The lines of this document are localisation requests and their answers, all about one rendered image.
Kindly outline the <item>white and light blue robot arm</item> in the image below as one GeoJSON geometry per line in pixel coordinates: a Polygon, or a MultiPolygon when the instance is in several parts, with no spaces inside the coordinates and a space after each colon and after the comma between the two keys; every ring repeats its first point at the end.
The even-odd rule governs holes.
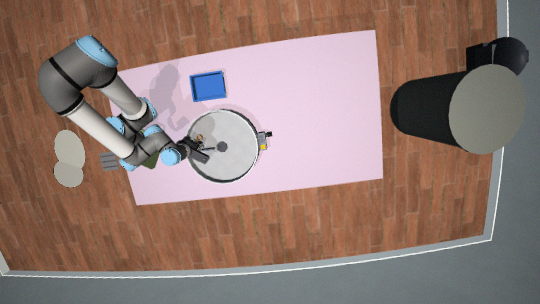
{"type": "Polygon", "coordinates": [[[140,131],[157,117],[157,112],[147,98],[138,99],[119,77],[118,61],[107,51],[94,36],[86,35],[47,59],[39,68],[38,86],[49,107],[120,157],[119,163],[127,171],[135,170],[156,151],[167,166],[189,155],[206,164],[209,155],[192,147],[190,154],[187,144],[176,145],[159,125],[151,125],[144,134],[140,131]],[[122,112],[119,118],[105,119],[90,106],[79,92],[87,86],[100,90],[116,104],[122,112]]]}

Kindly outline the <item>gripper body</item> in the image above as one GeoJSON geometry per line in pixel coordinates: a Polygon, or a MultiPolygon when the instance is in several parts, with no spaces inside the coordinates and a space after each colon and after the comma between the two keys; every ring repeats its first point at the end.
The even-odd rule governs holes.
{"type": "Polygon", "coordinates": [[[199,148],[199,146],[200,146],[200,145],[197,145],[196,142],[192,141],[192,140],[191,140],[191,137],[190,137],[189,135],[188,135],[188,136],[185,136],[182,140],[177,141],[176,145],[179,144],[179,143],[185,143],[185,144],[188,143],[189,145],[188,145],[188,144],[187,144],[187,145],[188,145],[189,148],[190,148],[190,154],[191,154],[191,152],[192,152],[191,147],[197,150],[197,149],[199,148]],[[188,139],[187,137],[188,137],[189,139],[188,139]]]}

